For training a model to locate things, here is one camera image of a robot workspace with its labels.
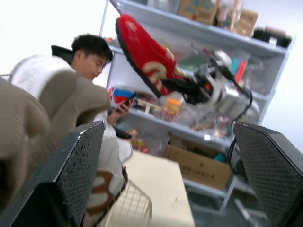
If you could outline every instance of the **metal wire basket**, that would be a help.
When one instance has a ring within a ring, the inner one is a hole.
[[[152,201],[132,181],[113,205],[102,227],[150,227]]]

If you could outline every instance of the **red slipper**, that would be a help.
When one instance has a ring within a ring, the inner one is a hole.
[[[127,60],[152,92],[158,98],[171,93],[161,79],[182,78],[173,55],[131,16],[122,15],[116,20],[116,33]]]

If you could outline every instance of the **man's hand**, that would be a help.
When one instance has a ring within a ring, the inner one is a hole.
[[[113,113],[110,116],[108,116],[107,122],[111,126],[114,126],[121,117],[125,117],[128,114],[130,106],[131,106],[131,102],[129,102],[128,105],[125,105],[124,102],[119,103],[117,108],[113,111]]]

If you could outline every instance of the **robotic arm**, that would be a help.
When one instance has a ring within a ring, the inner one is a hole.
[[[187,103],[213,108],[234,121],[257,124],[258,104],[252,93],[235,81],[230,65],[227,54],[215,51],[209,65],[200,68],[192,78],[162,79],[162,82],[168,89],[182,93]]]

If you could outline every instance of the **white wall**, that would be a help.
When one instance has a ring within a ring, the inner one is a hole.
[[[303,153],[303,1],[250,0],[245,8],[259,13],[257,26],[272,26],[296,35],[276,93],[262,125],[283,133]]]
[[[52,44],[70,47],[79,34],[99,34],[104,5],[105,0],[0,1],[0,74],[9,73],[17,61],[31,54],[50,53]],[[246,0],[245,8],[259,13],[258,26],[274,26],[297,35],[263,125],[284,133],[303,152],[303,102],[299,101],[303,1]],[[114,36],[116,16],[109,12],[105,35]]]
[[[21,59],[67,48],[77,35],[99,34],[105,0],[1,0],[0,74]]]

